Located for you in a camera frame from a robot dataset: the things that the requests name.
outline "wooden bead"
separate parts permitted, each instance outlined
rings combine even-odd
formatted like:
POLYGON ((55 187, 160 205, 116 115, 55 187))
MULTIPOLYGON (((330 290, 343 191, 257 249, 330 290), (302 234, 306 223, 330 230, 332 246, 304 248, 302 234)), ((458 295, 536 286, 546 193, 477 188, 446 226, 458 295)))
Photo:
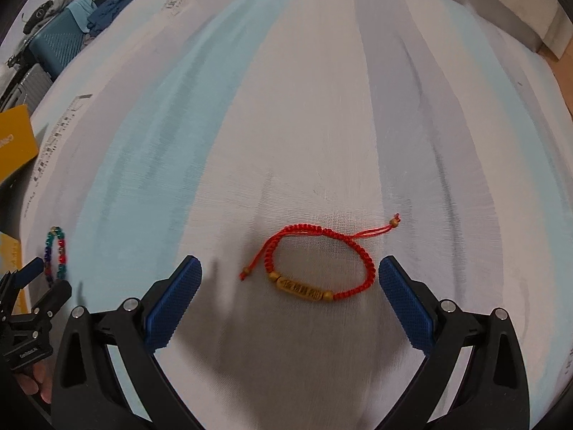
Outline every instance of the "wooden bead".
POLYGON ((279 272, 270 272, 269 273, 269 280, 272 281, 273 283, 275 283, 280 277, 281 277, 281 274, 279 272))

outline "red string bracelet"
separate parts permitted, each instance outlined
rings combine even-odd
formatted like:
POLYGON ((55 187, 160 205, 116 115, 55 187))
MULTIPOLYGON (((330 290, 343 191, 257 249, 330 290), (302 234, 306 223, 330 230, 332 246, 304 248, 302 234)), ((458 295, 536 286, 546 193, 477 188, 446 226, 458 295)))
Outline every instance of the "red string bracelet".
POLYGON ((243 281, 251 273, 251 271, 253 271, 253 268, 257 265, 257 262, 259 262, 259 259, 264 254, 265 269, 269 279, 273 281, 273 283, 276 283, 277 288, 280 290, 294 294, 298 297, 302 297, 305 300, 333 301, 346 299, 347 297, 367 290, 372 286, 372 283, 374 283, 374 278, 376 278, 376 267, 374 266, 372 258, 368 252, 366 252, 365 248, 360 246, 355 241, 355 239, 363 239, 386 234, 391 229, 397 228, 399 223, 400 215, 396 213, 394 218, 392 218, 386 226, 381 228, 367 229, 352 235, 337 233, 336 231, 333 231, 329 228, 322 228, 321 226, 309 225, 306 223, 285 226, 278 233, 272 235, 266 240, 265 244, 263 244, 261 247, 261 250, 259 250, 257 255, 254 256, 253 261, 243 269, 239 278, 241 281, 243 281), (366 267, 366 278, 364 283, 351 290, 333 293, 332 291, 324 291, 314 286, 309 286, 308 284, 300 283, 299 281, 293 281, 284 277, 274 269, 273 253, 279 245, 280 240, 285 236, 326 236, 346 243, 346 245, 357 252, 359 257, 364 262, 366 267))

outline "colorful bead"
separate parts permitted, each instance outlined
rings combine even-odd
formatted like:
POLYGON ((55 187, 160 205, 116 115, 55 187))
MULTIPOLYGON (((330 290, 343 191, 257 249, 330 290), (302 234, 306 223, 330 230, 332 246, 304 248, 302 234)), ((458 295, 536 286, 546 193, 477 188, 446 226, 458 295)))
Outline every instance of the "colorful bead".
POLYGON ((54 239, 58 240, 58 271, 56 277, 58 279, 64 279, 66 274, 66 252, 65 252, 65 235, 62 228, 59 226, 53 226, 50 228, 48 235, 46 236, 46 250, 44 252, 44 274, 46 276, 46 281, 48 286, 52 287, 54 283, 54 278, 52 276, 52 247, 54 244, 54 239))

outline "black clamp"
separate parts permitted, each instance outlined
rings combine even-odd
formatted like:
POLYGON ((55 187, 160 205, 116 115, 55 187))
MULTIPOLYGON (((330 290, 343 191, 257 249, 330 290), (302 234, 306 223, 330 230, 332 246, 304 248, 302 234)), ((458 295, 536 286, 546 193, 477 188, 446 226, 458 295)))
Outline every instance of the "black clamp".
POLYGON ((52 318, 72 295, 67 281, 56 280, 30 314, 12 315, 20 290, 43 271, 44 262, 37 257, 0 281, 0 354, 13 373, 23 372, 53 353, 49 336, 52 318))
POLYGON ((529 429, 525 365, 506 310, 472 314, 449 299, 438 301, 393 256, 380 263, 380 284, 426 359, 376 430, 529 429), (454 402, 446 415, 428 422, 465 346, 473 349, 454 402))
POLYGON ((141 300, 128 298, 114 311, 72 310, 59 347, 52 392, 57 430, 150 430, 203 427, 167 380, 153 352, 167 346, 201 283, 201 264, 188 255, 169 279, 157 281, 141 300), (152 422, 131 412, 108 345, 117 346, 152 422))

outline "human hand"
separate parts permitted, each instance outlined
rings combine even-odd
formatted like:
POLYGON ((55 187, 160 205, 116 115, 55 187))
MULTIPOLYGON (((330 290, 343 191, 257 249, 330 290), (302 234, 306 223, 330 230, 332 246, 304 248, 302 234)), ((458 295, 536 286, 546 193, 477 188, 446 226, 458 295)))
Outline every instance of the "human hand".
POLYGON ((52 377, 46 364, 43 361, 33 364, 32 374, 34 378, 22 373, 16 373, 14 377, 24 393, 35 395, 39 391, 44 402, 50 404, 52 402, 52 377))

